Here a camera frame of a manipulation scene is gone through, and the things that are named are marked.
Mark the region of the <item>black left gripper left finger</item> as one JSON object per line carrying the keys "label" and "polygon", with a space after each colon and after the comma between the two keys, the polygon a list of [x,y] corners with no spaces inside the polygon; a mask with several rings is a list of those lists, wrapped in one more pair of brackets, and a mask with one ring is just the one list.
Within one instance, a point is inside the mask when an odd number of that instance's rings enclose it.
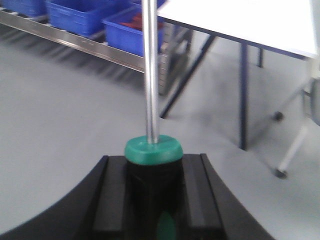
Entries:
{"label": "black left gripper left finger", "polygon": [[103,156],[88,175],[58,202],[1,234],[2,240],[125,239],[124,156]]}

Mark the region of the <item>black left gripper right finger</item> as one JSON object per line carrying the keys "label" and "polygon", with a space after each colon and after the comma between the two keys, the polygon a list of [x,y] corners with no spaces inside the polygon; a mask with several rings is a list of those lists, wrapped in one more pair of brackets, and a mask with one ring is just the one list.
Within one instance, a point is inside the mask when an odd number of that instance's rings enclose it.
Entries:
{"label": "black left gripper right finger", "polygon": [[234,196],[206,154],[182,158],[182,240],[271,240]]}

